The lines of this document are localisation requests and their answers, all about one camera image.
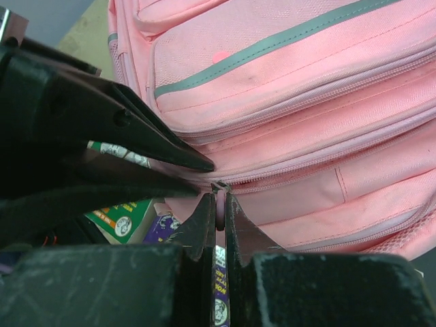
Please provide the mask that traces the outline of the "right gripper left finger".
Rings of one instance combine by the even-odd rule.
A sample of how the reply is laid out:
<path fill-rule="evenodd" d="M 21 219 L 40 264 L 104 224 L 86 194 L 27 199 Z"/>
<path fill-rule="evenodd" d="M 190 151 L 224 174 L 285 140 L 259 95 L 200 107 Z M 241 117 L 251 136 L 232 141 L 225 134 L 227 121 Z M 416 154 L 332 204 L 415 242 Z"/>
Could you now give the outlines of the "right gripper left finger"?
<path fill-rule="evenodd" d="M 212 326 L 215 197 L 151 245 L 32 251 L 1 290 L 2 326 Z"/>

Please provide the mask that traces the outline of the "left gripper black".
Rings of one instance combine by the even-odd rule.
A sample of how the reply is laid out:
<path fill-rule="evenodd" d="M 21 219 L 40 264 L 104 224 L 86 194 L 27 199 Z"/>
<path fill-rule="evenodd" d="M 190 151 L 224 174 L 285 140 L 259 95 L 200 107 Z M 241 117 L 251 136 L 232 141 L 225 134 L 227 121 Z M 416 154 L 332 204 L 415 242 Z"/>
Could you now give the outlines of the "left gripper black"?
<path fill-rule="evenodd" d="M 44 229 L 32 218 L 36 196 L 61 188 L 67 172 L 60 159 L 77 144 L 48 137 L 50 115 L 67 105 L 53 91 L 55 68 L 99 75 L 91 64 L 26 37 L 1 38 L 1 247 Z"/>

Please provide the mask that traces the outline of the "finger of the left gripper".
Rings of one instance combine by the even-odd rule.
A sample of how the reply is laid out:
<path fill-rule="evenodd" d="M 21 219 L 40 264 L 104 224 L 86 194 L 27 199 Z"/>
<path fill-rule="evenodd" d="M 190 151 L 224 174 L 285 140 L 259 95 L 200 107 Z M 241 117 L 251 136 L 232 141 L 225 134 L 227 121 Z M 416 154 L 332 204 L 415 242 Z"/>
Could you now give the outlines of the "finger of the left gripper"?
<path fill-rule="evenodd" d="M 11 245 L 88 212 L 198 189 L 93 150 L 1 152 L 1 244 Z"/>
<path fill-rule="evenodd" d="M 129 87 L 87 74 L 58 74 L 53 82 L 64 100 L 53 120 L 60 137 L 116 144 L 200 172 L 215 169 L 211 159 L 176 136 Z"/>

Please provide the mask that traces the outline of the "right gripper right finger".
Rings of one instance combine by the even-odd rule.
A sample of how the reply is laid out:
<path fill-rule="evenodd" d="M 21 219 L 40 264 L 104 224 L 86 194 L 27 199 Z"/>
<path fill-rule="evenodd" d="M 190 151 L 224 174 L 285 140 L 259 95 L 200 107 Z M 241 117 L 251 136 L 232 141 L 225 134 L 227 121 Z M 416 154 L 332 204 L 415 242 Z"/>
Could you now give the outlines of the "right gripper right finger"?
<path fill-rule="evenodd" d="M 396 255 L 292 253 L 225 198 L 232 326 L 434 326 L 422 278 Z"/>

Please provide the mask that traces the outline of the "pink student backpack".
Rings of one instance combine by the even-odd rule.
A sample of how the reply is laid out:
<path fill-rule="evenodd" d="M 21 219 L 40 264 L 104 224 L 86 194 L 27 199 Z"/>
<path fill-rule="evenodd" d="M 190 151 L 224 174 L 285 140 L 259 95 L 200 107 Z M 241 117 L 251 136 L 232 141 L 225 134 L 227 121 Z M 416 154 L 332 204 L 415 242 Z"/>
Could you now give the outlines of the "pink student backpack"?
<path fill-rule="evenodd" d="M 110 1 L 117 80 L 289 251 L 435 248 L 434 1 Z"/>

